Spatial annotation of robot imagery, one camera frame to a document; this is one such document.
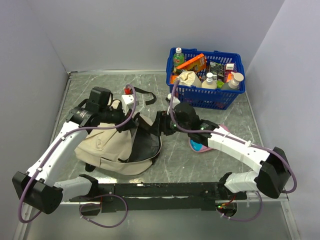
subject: blue basket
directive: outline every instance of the blue basket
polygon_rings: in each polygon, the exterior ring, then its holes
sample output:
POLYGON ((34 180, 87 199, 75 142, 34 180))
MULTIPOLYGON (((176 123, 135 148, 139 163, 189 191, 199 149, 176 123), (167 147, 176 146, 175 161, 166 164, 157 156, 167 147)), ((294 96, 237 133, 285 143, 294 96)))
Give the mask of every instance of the blue basket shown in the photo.
MULTIPOLYGON (((170 87, 170 93, 172 92, 173 84, 170 84, 170 78, 173 74, 171 72, 174 63, 173 57, 176 52, 176 48, 173 47, 170 50, 170 56, 166 64, 166 84, 170 87)), ((221 51, 198 51, 197 49, 182 48, 182 53, 186 61, 194 58, 199 54, 204 54, 207 60, 214 61, 220 64, 234 63, 235 72, 242 73, 245 76, 244 66, 241 62, 241 57, 236 53, 221 52, 221 51)), ((202 70, 197 73, 198 76, 204 77, 206 70, 202 70)), ((226 110, 230 104, 236 99, 239 94, 243 94, 246 91, 245 80, 239 84, 238 91, 220 90, 220 89, 206 89, 195 86, 182 86, 179 85, 176 88, 176 94, 181 102, 188 102, 193 107, 206 108, 206 109, 218 109, 226 110)))

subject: gray marble tabletop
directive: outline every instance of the gray marble tabletop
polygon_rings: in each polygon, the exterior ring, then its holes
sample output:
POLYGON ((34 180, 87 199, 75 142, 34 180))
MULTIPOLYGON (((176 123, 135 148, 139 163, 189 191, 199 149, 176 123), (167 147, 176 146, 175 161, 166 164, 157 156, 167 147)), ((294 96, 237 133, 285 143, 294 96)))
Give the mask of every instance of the gray marble tabletop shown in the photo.
MULTIPOLYGON (((62 106, 58 127, 60 131, 65 118, 73 107, 83 99, 88 98, 93 87, 110 89, 115 98, 123 93, 126 84, 153 92, 157 101, 146 106, 146 100, 152 97, 147 94, 137 94, 140 105, 137 110, 154 120, 156 112, 166 110, 165 100, 169 93, 166 84, 166 74, 83 74, 72 73, 66 98, 62 106)), ((196 108, 201 119, 207 119, 217 124, 224 124, 230 132, 244 140, 261 144, 257 127, 245 94, 239 95, 227 110, 213 110, 196 108)), ((216 182, 225 173, 242 173, 250 169, 238 160, 218 150, 204 153, 192 151, 188 143, 188 136, 184 133, 175 133, 162 136, 162 149, 154 165, 145 172, 127 176, 96 168, 89 175, 98 179, 99 183, 183 183, 183 182, 216 182)), ((85 171, 85 163, 78 160, 76 155, 67 162, 60 172, 59 181, 76 178, 85 171)))

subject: red object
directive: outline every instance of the red object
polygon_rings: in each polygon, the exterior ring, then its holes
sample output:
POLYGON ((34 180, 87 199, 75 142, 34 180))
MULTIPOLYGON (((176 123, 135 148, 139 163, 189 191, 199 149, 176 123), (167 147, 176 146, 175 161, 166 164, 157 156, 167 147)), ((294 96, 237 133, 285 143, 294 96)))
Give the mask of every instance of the red object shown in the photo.
POLYGON ((132 94, 131 88, 126 87, 126 88, 124 89, 124 94, 126 94, 126 95, 132 94))

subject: white wall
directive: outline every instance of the white wall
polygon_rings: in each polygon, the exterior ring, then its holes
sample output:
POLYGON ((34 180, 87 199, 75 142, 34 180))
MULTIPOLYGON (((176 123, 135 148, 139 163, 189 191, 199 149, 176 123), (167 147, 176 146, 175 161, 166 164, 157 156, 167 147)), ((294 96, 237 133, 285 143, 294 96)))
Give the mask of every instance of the white wall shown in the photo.
POLYGON ((286 0, 246 73, 262 139, 285 150, 296 174, 289 199, 303 240, 320 234, 319 9, 317 0, 286 0))
POLYGON ((164 70, 172 47, 247 67, 284 0, 28 0, 67 71, 164 70))
POLYGON ((18 197, 11 182, 49 144, 67 74, 25 0, 0 1, 1 239, 12 239, 18 197))

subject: gray bottle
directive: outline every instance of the gray bottle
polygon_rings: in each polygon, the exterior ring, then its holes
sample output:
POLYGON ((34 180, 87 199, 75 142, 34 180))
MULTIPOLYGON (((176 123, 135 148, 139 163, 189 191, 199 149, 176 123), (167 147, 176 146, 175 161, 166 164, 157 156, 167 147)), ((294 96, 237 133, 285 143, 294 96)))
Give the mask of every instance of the gray bottle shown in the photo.
POLYGON ((240 72, 232 71, 231 74, 232 80, 223 84, 221 90, 238 91, 239 83, 241 83, 245 79, 245 77, 240 72))

